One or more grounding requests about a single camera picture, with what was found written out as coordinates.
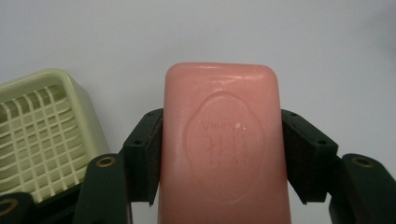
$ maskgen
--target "soap bar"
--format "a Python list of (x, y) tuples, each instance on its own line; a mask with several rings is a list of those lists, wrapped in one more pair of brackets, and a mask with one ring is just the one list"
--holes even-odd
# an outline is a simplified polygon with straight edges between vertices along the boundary
[(159, 223), (290, 223), (280, 115), (276, 75), (266, 66), (172, 66)]

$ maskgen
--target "embossed oval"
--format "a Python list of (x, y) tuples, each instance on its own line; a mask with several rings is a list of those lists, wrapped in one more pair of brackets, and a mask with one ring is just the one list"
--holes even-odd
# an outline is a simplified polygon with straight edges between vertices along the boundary
[(207, 195), (229, 203), (248, 193), (265, 145), (260, 123), (240, 98), (225, 92), (208, 97), (184, 139), (193, 175)]

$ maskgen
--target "plastic grid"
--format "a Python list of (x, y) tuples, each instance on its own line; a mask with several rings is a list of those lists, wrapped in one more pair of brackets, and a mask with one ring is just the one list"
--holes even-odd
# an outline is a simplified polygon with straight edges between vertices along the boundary
[(82, 181), (89, 160), (62, 86), (0, 105), (0, 194), (29, 192), (39, 203)]

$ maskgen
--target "soap dish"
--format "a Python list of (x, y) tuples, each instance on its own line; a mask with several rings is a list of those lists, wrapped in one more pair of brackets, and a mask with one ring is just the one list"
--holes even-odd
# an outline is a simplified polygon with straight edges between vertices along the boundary
[(82, 182), (88, 162), (108, 153), (88, 94), (47, 69), (0, 85), (0, 195), (37, 203)]

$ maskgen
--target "white surface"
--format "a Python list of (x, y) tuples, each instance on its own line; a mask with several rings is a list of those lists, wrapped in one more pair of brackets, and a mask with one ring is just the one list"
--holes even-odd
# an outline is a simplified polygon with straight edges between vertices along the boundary
[[(277, 73), (282, 108), (396, 176), (396, 2), (2, 1), (0, 82), (61, 68), (90, 94), (112, 151), (163, 106), (178, 62), (259, 63)], [(292, 222), (331, 223), (328, 203)], [(154, 224), (157, 204), (133, 204)]]

